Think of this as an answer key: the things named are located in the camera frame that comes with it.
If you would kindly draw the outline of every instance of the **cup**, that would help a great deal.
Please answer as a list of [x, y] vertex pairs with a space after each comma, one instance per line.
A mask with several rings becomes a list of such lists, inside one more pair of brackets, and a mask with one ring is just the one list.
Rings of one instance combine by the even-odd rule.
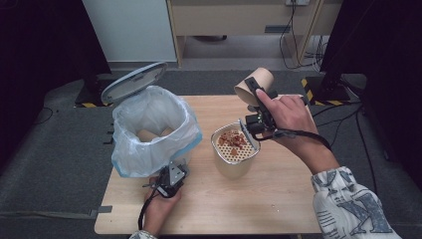
[[249, 106], [258, 107], [258, 103], [254, 97], [254, 94], [249, 90], [248, 86], [245, 83], [246, 79], [252, 77], [255, 78], [255, 81], [257, 81], [260, 87], [264, 88], [266, 92], [270, 89], [271, 84], [274, 81], [274, 77], [273, 74], [271, 74], [271, 72], [267, 69], [258, 68], [257, 70], [255, 70], [255, 72], [245, 78], [237, 86], [235, 86], [235, 92], [242, 101], [244, 101]]
[[[251, 168], [253, 158], [260, 151], [261, 145], [251, 138], [252, 143], [247, 142], [242, 149], [221, 143], [220, 136], [227, 131], [242, 133], [238, 122], [231, 123], [219, 128], [211, 135], [211, 143], [214, 148], [214, 159], [217, 169], [222, 175], [229, 179], [237, 179], [245, 175]], [[237, 149], [237, 155], [233, 155], [232, 149]]]

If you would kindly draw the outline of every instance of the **clear plastic bag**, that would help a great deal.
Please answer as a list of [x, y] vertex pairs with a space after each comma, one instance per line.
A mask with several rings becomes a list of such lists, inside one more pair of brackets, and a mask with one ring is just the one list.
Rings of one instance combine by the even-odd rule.
[[[112, 112], [115, 143], [111, 162], [122, 177], [147, 177], [170, 160], [187, 163], [189, 151], [202, 140], [202, 131], [191, 107], [180, 97], [157, 86], [119, 104]], [[146, 129], [167, 136], [142, 142], [136, 133]]]

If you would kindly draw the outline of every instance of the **person's right hand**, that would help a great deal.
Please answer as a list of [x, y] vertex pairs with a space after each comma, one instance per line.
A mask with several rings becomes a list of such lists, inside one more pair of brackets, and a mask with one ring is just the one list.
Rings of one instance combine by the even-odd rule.
[[[277, 128], [303, 130], [317, 133], [317, 127], [300, 96], [282, 96], [270, 99], [257, 89], [257, 97], [267, 107], [276, 122]], [[333, 154], [321, 142], [307, 136], [295, 138], [280, 137], [276, 142], [297, 155], [312, 173], [339, 167]]]

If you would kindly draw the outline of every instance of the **trash can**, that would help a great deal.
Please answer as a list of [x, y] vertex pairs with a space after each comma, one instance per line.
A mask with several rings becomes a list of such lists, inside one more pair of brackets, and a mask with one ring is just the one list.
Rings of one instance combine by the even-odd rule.
[[187, 164], [190, 151], [202, 140], [193, 109], [155, 82], [167, 64], [138, 69], [102, 93], [112, 111], [114, 150], [111, 162], [122, 177], [148, 177], [170, 163]]

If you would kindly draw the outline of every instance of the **white wall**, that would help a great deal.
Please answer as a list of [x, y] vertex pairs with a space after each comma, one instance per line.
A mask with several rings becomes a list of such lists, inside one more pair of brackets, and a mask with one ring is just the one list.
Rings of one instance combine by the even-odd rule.
[[83, 0], [109, 62], [176, 62], [165, 0]]

